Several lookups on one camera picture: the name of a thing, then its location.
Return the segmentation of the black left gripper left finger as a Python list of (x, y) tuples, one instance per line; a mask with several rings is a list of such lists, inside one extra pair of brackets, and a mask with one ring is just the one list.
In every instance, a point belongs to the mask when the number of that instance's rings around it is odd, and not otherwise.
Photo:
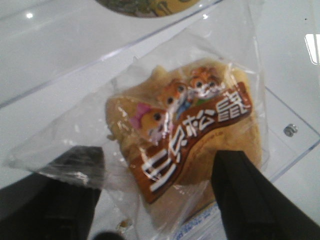
[(0, 238), (86, 240), (100, 194), (32, 173), (0, 190)]

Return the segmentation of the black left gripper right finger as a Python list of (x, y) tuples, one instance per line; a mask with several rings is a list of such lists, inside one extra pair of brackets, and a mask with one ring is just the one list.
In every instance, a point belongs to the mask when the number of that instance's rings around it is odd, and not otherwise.
[(243, 151), (217, 151), (211, 185), (229, 240), (318, 240), (320, 227)]

